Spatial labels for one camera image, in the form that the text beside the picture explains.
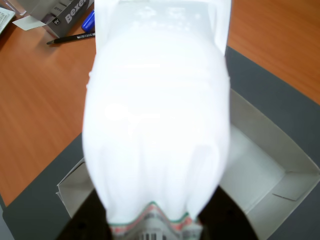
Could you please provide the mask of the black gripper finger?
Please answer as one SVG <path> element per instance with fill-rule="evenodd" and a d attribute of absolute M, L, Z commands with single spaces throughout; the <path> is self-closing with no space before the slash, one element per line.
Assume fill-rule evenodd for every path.
<path fill-rule="evenodd" d="M 93 190 L 61 231 L 58 240 L 111 240 L 106 210 Z"/>
<path fill-rule="evenodd" d="M 221 187 L 216 189 L 198 218 L 203 226 L 201 240 L 258 238 L 243 211 Z"/>

